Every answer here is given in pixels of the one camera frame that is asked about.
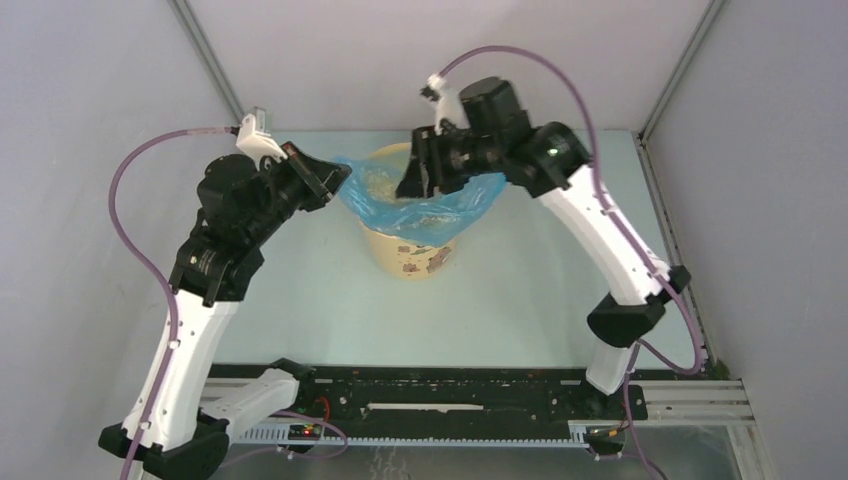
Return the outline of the blue plastic trash bag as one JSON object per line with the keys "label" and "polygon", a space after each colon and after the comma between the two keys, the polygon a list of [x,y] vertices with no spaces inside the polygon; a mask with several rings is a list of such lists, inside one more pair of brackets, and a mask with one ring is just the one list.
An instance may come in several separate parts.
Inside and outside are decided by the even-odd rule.
{"label": "blue plastic trash bag", "polygon": [[368,229],[419,246],[441,246],[489,211],[503,192],[501,174],[475,176],[458,192],[431,198],[397,198],[404,169],[396,155],[369,159],[338,156],[334,163],[351,168],[337,197]]}

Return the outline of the yellow capybara trash bin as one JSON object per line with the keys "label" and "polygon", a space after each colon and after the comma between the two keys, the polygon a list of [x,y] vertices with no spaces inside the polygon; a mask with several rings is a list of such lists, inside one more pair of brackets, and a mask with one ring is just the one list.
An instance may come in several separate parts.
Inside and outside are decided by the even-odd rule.
{"label": "yellow capybara trash bin", "polygon": [[385,273],[404,280],[427,279],[442,271],[454,256],[458,238],[440,246],[416,245],[369,229],[359,222],[376,265]]}

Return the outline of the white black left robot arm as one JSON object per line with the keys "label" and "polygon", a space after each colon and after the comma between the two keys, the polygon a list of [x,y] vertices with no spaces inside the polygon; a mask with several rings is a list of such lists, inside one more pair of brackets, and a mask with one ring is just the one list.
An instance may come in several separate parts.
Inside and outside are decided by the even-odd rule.
{"label": "white black left robot arm", "polygon": [[231,154],[206,167],[196,222],[164,281],[168,313],[155,360],[130,414],[102,430],[102,449],[159,479],[207,479],[231,443],[265,418],[312,411],[315,388],[276,366],[210,404],[201,397],[223,333],[263,264],[262,246],[295,213],[325,207],[350,173],[292,143],[279,154]]}

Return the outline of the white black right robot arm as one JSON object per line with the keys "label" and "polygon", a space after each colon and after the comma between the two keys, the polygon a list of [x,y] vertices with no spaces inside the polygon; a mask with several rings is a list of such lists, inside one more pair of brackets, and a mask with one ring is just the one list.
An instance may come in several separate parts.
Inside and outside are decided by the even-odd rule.
{"label": "white black right robot arm", "polygon": [[396,197],[451,194],[475,176],[500,173],[572,232],[609,286],[587,318],[596,345],[581,402],[593,417],[610,416],[622,403],[619,388],[637,341],[662,318],[671,295],[687,285],[688,271],[648,253],[595,181],[577,135],[561,122],[532,125],[509,81],[487,77],[456,91],[433,74],[421,94],[434,104],[435,123],[412,131]]}

